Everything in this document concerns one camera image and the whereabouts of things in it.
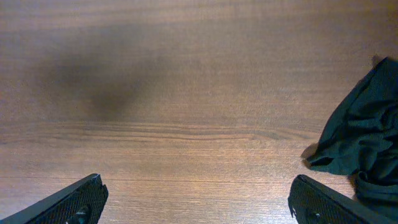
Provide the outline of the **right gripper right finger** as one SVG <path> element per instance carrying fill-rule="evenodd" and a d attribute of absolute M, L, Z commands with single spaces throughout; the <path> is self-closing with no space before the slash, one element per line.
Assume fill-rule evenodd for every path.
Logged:
<path fill-rule="evenodd" d="M 298 224 L 395 224 L 394 220 L 302 174 L 292 182 L 288 203 Z"/>

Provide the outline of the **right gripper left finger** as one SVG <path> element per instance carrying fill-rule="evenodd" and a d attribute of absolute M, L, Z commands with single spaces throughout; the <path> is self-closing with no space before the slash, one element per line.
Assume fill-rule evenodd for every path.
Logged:
<path fill-rule="evenodd" d="M 1 220 L 1 224 L 97 224 L 108 199 L 99 174 L 90 174 Z"/>

